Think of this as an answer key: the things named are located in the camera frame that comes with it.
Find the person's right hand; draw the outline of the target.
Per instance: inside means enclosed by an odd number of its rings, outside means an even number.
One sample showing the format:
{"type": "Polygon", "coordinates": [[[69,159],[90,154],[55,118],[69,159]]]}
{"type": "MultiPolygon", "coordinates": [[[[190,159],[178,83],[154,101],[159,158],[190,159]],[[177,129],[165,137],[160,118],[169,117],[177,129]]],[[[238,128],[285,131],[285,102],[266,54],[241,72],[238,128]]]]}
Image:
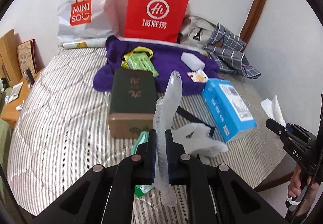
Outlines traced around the person's right hand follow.
{"type": "MultiPolygon", "coordinates": [[[[301,171],[302,171],[301,167],[298,164],[296,164],[294,174],[291,177],[290,183],[288,185],[288,195],[293,198],[296,196],[299,196],[302,192],[302,189],[301,189],[302,182],[300,178],[301,171]]],[[[315,202],[316,195],[319,189],[320,189],[319,184],[317,184],[316,182],[312,184],[311,189],[297,214],[298,216],[309,212],[311,206],[315,202]]]]}

